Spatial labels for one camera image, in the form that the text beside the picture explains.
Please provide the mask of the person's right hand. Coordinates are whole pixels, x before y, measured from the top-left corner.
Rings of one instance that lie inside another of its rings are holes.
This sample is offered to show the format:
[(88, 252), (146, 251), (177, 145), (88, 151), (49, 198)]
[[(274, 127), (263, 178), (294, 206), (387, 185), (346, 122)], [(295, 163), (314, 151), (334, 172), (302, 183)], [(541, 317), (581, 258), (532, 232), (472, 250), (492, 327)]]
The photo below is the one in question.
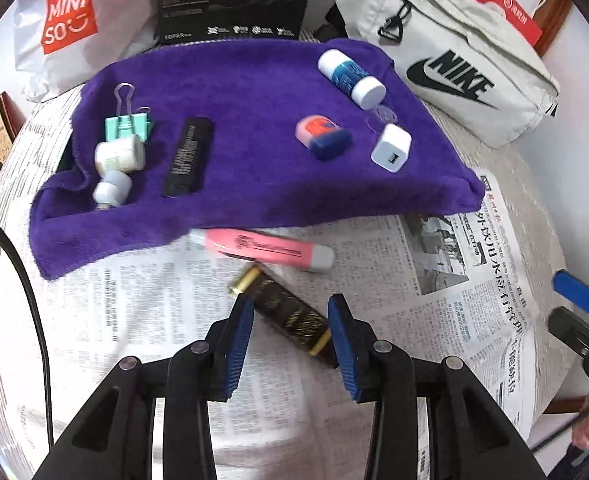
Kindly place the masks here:
[(572, 444), (582, 451), (589, 450), (589, 413), (573, 426)]

